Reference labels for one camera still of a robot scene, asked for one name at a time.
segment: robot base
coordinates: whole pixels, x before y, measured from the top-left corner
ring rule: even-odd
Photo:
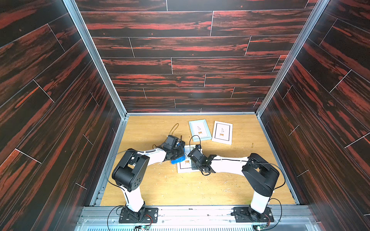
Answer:
[[[152,223],[157,223],[158,221],[158,208],[145,208],[145,214],[151,216],[153,219]],[[133,223],[142,223],[147,224],[150,223],[150,218],[147,216],[144,216],[143,220],[140,222],[134,221],[129,218],[129,209],[127,207],[124,207],[121,210],[120,219],[118,220],[120,224],[133,224]]]
[[[249,207],[234,207],[234,216],[237,223],[240,222],[274,222],[274,217],[272,216],[271,209],[269,207],[265,208],[263,214],[259,216],[254,216],[257,220],[252,219],[250,212],[248,211]]]

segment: framed picture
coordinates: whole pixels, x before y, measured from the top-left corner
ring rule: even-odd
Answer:
[[[189,121],[191,135],[198,135],[201,140],[212,139],[211,132],[209,131],[207,121],[205,119]],[[197,136],[193,137],[193,141],[199,141]]]
[[[191,168],[191,159],[187,157],[187,155],[190,153],[191,150],[195,148],[195,145],[185,145],[184,151],[185,151],[185,160],[177,163],[177,173],[191,173],[194,171],[199,171],[199,169],[194,170]]]
[[[212,141],[231,145],[232,123],[215,121],[213,127]]]

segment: light wood table surface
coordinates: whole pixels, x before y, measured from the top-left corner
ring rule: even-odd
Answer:
[[[179,123],[179,127],[173,135],[182,135],[188,145],[191,137],[189,121],[199,119],[206,119],[211,134],[215,120],[233,124],[232,145],[202,141],[204,155],[244,157],[257,153],[267,162],[277,164],[255,115],[130,116],[119,151],[128,148],[152,149],[153,144],[158,146],[166,139],[176,123]],[[122,156],[117,155],[113,169]],[[283,182],[280,173],[276,185],[280,186]],[[177,165],[172,165],[170,161],[148,166],[140,189],[146,205],[250,204],[254,192],[244,176],[230,173],[212,173],[209,176],[203,176],[200,172],[177,173]],[[286,185],[277,189],[272,197],[282,204],[295,203]],[[122,191],[107,184],[101,205],[125,205]]]

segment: dark wood panel wall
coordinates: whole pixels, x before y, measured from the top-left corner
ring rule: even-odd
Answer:
[[[76,0],[128,112],[255,112],[308,0]]]
[[[62,0],[0,8],[0,230],[72,230],[120,116]]]
[[[261,117],[326,231],[370,230],[369,9],[331,0]]]

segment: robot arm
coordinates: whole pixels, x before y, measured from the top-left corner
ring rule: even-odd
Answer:
[[[112,179],[115,180],[125,196],[127,213],[132,220],[141,221],[144,217],[145,202],[141,197],[139,185],[147,166],[182,157],[184,146],[184,141],[169,135],[166,141],[156,149],[143,152],[134,149],[126,151],[113,170]]]
[[[168,136],[159,147],[144,152],[130,149],[126,151],[112,173],[112,178],[122,189],[126,199],[126,211],[133,221],[141,221],[145,214],[145,202],[141,198],[139,185],[148,165],[175,160],[184,155],[181,139]],[[245,176],[254,189],[254,195],[248,214],[252,221],[258,221],[265,213],[267,203],[273,193],[279,172],[256,153],[249,157],[226,158],[216,155],[206,157],[196,145],[188,157],[200,171],[205,173],[227,172]]]
[[[267,203],[273,193],[279,172],[262,157],[251,153],[249,157],[226,158],[210,155],[208,158],[201,153],[200,145],[196,145],[188,157],[205,173],[226,172],[245,176],[254,189],[254,195],[248,215],[252,220],[259,220],[264,214]]]

